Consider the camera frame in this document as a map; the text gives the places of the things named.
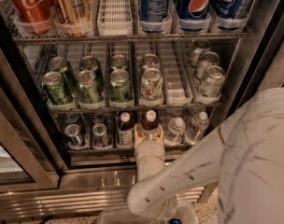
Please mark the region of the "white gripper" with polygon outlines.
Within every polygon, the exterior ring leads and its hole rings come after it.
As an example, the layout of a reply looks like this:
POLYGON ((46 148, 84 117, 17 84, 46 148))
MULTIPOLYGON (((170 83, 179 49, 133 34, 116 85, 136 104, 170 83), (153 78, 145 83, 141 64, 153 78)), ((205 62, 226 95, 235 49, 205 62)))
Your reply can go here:
POLYGON ((137 166, 137 180, 149 178, 158 174, 164 168, 163 127, 158 126, 157 141, 144 140, 139 125, 135 125, 135 161, 137 166))

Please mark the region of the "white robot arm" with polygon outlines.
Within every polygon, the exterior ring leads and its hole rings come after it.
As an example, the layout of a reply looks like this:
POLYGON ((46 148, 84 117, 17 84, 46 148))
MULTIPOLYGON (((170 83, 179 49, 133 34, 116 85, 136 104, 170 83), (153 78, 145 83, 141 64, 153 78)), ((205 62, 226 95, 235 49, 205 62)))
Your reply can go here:
POLYGON ((173 194, 216 182, 219 224, 284 224, 284 88, 255 94, 199 144, 136 183, 127 203, 166 216, 173 194))

